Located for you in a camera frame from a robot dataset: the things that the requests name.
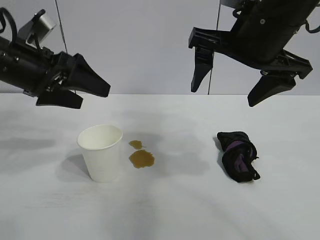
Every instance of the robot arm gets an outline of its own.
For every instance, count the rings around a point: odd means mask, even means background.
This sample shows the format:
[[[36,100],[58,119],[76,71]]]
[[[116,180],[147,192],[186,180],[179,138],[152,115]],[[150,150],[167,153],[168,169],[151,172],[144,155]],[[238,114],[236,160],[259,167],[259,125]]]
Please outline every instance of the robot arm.
[[[221,53],[251,68],[262,77],[248,95],[251,107],[295,85],[295,76],[304,79],[312,70],[310,62],[284,47],[302,25],[309,33],[307,17],[319,0],[221,0],[235,8],[237,18],[231,31],[193,28],[189,48],[195,47],[195,69],[191,91],[196,92],[213,68],[213,53]]]
[[[90,68],[82,55],[54,54],[46,47],[40,48],[40,42],[55,27],[45,10],[17,31],[11,14],[0,8],[0,34],[6,28],[4,16],[11,27],[12,40],[0,37],[0,80],[38,97],[37,106],[80,109],[83,99],[71,90],[108,96],[111,86]]]

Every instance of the brown liquid spill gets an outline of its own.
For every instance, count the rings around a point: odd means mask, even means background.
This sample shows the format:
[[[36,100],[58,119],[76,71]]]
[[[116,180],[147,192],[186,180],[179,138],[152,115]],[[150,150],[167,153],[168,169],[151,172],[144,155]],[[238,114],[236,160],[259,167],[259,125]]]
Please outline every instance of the brown liquid spill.
[[[136,150],[140,150],[143,147],[142,142],[138,141],[138,140],[133,140],[133,141],[129,142],[129,145],[134,147],[134,149],[136,149]]]
[[[147,152],[146,150],[134,152],[129,159],[136,169],[151,167],[155,164],[155,157],[151,152]]]

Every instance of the cup rim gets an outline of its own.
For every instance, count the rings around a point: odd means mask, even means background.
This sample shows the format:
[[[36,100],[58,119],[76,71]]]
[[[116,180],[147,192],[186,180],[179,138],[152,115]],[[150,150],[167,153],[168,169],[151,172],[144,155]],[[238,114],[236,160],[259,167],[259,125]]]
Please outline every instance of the cup rim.
[[[116,129],[118,129],[118,130],[120,131],[121,136],[120,136],[119,139],[118,139],[116,142],[114,142],[113,144],[108,145],[108,146],[105,146],[105,147],[100,147],[100,148],[88,148],[88,147],[83,147],[83,146],[81,146],[81,145],[79,144],[79,138],[80,138],[80,136],[81,136],[85,131],[87,131],[87,130],[89,130],[89,129],[92,129],[92,128],[101,127],[101,126],[116,128]],[[121,141],[121,139],[122,139],[123,136],[124,136],[124,133],[122,132],[122,130],[121,130],[119,127],[115,126],[115,125],[111,125],[111,124],[98,124],[98,125],[90,126],[90,127],[86,128],[86,129],[84,129],[82,132],[80,132],[80,134],[78,135],[78,137],[77,137],[77,139],[76,139],[76,143],[77,143],[78,146],[79,146],[80,148],[82,148],[82,149],[85,149],[85,150],[88,150],[88,151],[98,151],[98,150],[104,150],[104,149],[108,149],[108,148],[113,147],[114,145],[116,145],[117,143],[119,143],[119,142]]]

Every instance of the white wall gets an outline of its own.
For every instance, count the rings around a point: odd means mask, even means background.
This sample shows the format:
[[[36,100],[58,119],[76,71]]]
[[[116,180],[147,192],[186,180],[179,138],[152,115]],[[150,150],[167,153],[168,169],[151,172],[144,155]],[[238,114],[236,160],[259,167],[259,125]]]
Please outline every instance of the white wall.
[[[14,17],[18,29],[30,21],[34,14],[41,9],[45,9],[50,17],[57,24],[59,23],[55,0],[1,0],[0,7],[5,7],[9,10]],[[5,32],[0,36],[11,41],[11,30],[8,24]],[[64,50],[59,26],[52,31],[50,36],[41,45],[46,46],[54,52]],[[0,92],[22,92],[22,90],[0,81]]]
[[[232,16],[232,8],[221,6],[219,30],[229,31],[236,19]],[[320,24],[320,7],[308,18],[311,28]],[[296,77],[297,86],[285,92],[286,95],[320,95],[320,33],[310,34],[304,26],[285,47],[286,50],[308,59],[314,70],[300,80]],[[260,79],[260,71],[247,67],[222,54],[215,54],[210,94],[247,95]]]
[[[40,9],[59,23],[55,0],[2,0],[18,28]],[[81,53],[105,80],[112,93],[191,94],[194,49],[188,49],[192,27],[215,29],[219,0],[58,0],[69,53]],[[309,18],[311,28],[320,23],[320,7]],[[232,9],[221,8],[219,29],[229,31],[235,22]],[[7,30],[4,35],[10,39]],[[320,34],[301,28],[286,47],[309,59],[314,68],[299,80],[289,95],[320,95]],[[64,50],[59,26],[44,45],[56,53]],[[247,95],[260,79],[251,69],[221,54],[213,63],[210,94]],[[197,94],[206,94],[209,74]],[[0,92],[21,92],[0,82]]]
[[[213,28],[219,0],[60,0],[65,39],[112,93],[191,94],[192,28]],[[209,76],[198,94],[207,94]]]

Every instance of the purple fabric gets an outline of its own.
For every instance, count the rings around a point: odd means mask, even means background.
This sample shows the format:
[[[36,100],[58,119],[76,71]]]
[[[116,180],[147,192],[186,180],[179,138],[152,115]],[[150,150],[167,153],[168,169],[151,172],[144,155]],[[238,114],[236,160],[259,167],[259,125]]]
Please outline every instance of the purple fabric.
[[[237,146],[239,146],[240,144],[243,144],[243,141],[234,141],[233,143],[231,143],[227,148],[226,148],[226,152],[229,151],[230,149],[233,149]],[[248,172],[249,169],[247,168],[245,162],[244,162],[244,156],[242,154],[239,155],[239,157],[235,160],[234,162],[234,167],[235,169],[239,172]]]
[[[242,154],[240,154],[239,157],[235,160],[234,167],[239,173],[249,171],[249,169],[247,168],[244,162],[244,156]]]
[[[237,146],[239,146],[240,144],[244,144],[243,141],[234,141],[233,143],[231,143],[225,150],[225,152],[229,151],[230,149],[233,149]]]

